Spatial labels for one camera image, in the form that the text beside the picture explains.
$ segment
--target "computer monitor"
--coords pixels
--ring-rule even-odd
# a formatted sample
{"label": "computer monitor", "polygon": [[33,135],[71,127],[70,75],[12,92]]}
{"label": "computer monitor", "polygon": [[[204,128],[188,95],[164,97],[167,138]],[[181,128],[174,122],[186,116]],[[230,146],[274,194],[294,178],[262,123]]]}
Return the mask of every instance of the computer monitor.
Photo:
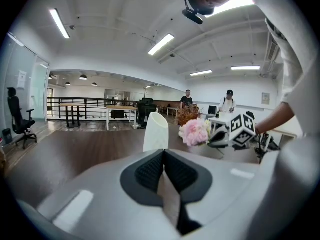
{"label": "computer monitor", "polygon": [[208,114],[215,115],[217,113],[217,107],[216,106],[209,106]]}

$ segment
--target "railing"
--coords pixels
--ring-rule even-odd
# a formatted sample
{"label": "railing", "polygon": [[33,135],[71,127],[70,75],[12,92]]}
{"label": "railing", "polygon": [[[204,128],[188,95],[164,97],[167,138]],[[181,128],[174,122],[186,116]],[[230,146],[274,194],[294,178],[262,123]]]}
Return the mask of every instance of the railing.
{"label": "railing", "polygon": [[[137,101],[105,99],[105,98],[85,98],[85,97],[47,97],[47,118],[63,119],[66,116],[66,108],[59,104],[82,104],[79,107],[80,119],[92,120],[107,118],[106,107],[108,105],[132,106],[137,107]],[[124,112],[125,118],[128,118],[127,112]]]}

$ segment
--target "desk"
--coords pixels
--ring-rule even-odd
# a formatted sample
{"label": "desk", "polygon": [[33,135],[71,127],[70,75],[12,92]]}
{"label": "desk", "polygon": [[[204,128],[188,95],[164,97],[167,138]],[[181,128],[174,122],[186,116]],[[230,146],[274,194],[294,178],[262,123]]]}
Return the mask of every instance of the desk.
{"label": "desk", "polygon": [[[61,104],[59,104],[59,106],[60,107],[65,107],[66,127],[67,128],[80,127],[79,107],[84,107],[85,105],[84,104],[80,104],[80,103],[61,103]],[[71,107],[72,126],[69,125],[68,107]],[[75,124],[74,107],[76,107],[76,118],[77,118],[77,121],[78,121],[78,125]]]}
{"label": "desk", "polygon": [[161,112],[161,111],[164,112],[164,106],[158,106],[158,105],[157,105],[156,107],[159,108],[159,111],[160,111],[160,112]]}
{"label": "desk", "polygon": [[131,123],[131,112],[134,111],[134,126],[133,128],[136,129],[137,126],[137,108],[133,106],[119,106],[119,105],[108,105],[106,106],[106,130],[109,131],[109,122],[110,122],[110,112],[112,110],[121,110],[121,111],[129,111],[129,123]]}
{"label": "desk", "polygon": [[209,120],[211,123],[212,123],[212,122],[214,123],[213,133],[216,131],[217,124],[226,125],[228,122],[231,121],[230,118],[216,118],[216,117],[209,118],[208,120]]}
{"label": "desk", "polygon": [[168,117],[169,116],[169,110],[172,110],[172,116],[175,115],[175,118],[177,118],[178,116],[178,108],[176,107],[168,107],[167,111],[166,111],[166,116]]}
{"label": "desk", "polygon": [[[271,132],[275,132],[275,133],[278,133],[278,134],[282,134],[282,137],[281,137],[281,140],[280,140],[280,143],[279,143],[279,148],[281,148],[281,144],[283,142],[283,136],[288,136],[288,137],[291,137],[293,139],[295,139],[297,137],[297,134],[295,134],[294,132],[290,132],[290,131],[286,131],[286,130],[281,130],[281,129],[273,129],[271,130]],[[265,143],[265,148],[264,148],[264,151],[266,152],[268,150],[268,147],[269,147],[269,144],[270,144],[270,141],[271,141],[271,134],[269,134],[269,137],[268,139],[266,140],[266,143]]]}

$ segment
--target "white table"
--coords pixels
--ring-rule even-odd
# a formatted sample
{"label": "white table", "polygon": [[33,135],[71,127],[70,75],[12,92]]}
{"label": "white table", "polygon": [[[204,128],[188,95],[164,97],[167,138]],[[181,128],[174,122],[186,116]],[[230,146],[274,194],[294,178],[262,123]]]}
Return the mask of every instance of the white table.
{"label": "white table", "polygon": [[172,116],[175,115],[175,118],[177,118],[178,116],[178,108],[176,107],[168,107],[167,111],[166,111],[166,116],[168,117],[169,116],[169,110],[172,110]]}
{"label": "white table", "polygon": [[208,120],[211,122],[211,124],[214,123],[213,132],[216,131],[217,124],[226,125],[228,122],[231,121],[230,118],[216,118],[216,117],[211,117]]}
{"label": "white table", "polygon": [[[279,128],[273,129],[273,130],[271,130],[271,132],[275,132],[275,133],[278,133],[278,134],[282,134],[282,137],[281,137],[281,140],[280,140],[280,143],[279,143],[279,148],[281,148],[280,145],[281,145],[283,136],[288,136],[288,137],[291,137],[291,138],[293,138],[293,139],[295,139],[295,138],[297,137],[297,134],[295,134],[294,132],[290,132],[290,131],[286,131],[286,130],[281,130],[281,129],[279,129]],[[268,139],[266,140],[265,148],[264,148],[264,151],[265,151],[265,152],[268,150],[268,147],[269,147],[269,144],[270,144],[270,141],[271,141],[271,137],[272,137],[271,134],[270,134],[270,132],[268,132],[268,134],[269,134],[269,137],[268,137]]]}
{"label": "white table", "polygon": [[109,122],[110,122],[110,111],[120,110],[120,111],[129,111],[129,123],[131,123],[131,112],[133,111],[134,115],[134,125],[133,128],[137,128],[137,108],[133,106],[119,106],[119,105],[108,105],[106,106],[106,130],[109,131]]}
{"label": "white table", "polygon": [[156,108],[158,109],[159,108],[159,111],[160,112],[163,112],[164,111],[164,106],[156,106]]}

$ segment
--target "white cylinder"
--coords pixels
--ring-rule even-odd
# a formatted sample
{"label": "white cylinder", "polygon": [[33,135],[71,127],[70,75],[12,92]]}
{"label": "white cylinder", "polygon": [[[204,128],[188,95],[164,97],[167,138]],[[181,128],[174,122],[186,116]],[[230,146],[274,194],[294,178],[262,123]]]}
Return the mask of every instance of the white cylinder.
{"label": "white cylinder", "polygon": [[169,147],[169,125],[159,113],[150,113],[144,135],[143,152]]}

